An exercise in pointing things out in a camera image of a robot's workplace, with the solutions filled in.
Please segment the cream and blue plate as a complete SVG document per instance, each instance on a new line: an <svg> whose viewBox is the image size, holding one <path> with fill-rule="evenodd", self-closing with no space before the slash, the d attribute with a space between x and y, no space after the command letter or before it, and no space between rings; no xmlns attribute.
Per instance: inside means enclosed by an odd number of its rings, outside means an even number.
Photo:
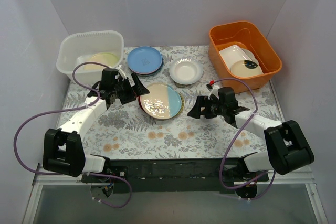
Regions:
<svg viewBox="0 0 336 224"><path fill-rule="evenodd" d="M144 111L156 119L156 114L168 112L168 97L177 95L178 92L165 83L152 83L147 86L149 94L141 95L140 101Z"/></svg>

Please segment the cream floral plate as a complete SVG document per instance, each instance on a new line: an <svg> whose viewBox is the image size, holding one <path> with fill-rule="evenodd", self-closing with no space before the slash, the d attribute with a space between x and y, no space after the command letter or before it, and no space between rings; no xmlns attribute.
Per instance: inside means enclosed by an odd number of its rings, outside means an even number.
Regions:
<svg viewBox="0 0 336 224"><path fill-rule="evenodd" d="M87 62L96 62L109 67L115 67L119 62L119 57L111 52L101 52L93 55ZM83 67L84 70L100 70L103 68L104 66L95 64L87 64Z"/></svg>

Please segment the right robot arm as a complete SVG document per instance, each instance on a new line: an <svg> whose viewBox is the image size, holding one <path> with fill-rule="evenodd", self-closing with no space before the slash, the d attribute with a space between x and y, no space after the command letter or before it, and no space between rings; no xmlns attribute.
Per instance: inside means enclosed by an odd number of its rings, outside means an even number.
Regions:
<svg viewBox="0 0 336 224"><path fill-rule="evenodd" d="M209 96L198 96L187 115L195 119L222 116L231 126L266 142L266 151L240 158L237 173L242 180L251 180L257 172L266 170L285 175L314 162L312 149L296 121L271 120L240 106L230 87L219 88Z"/></svg>

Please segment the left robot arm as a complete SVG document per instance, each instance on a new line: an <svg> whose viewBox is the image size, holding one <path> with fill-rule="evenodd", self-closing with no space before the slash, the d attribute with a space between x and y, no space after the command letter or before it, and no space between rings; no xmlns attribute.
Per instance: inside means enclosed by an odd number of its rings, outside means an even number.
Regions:
<svg viewBox="0 0 336 224"><path fill-rule="evenodd" d="M93 173L100 182L111 178L112 170L107 158L85 154L82 140L94 122L116 101L127 104L139 96L149 94L138 76L133 82L122 70L105 68L100 81L90 88L83 109L78 110L58 129L49 129L44 137L43 168L50 172L77 177Z"/></svg>

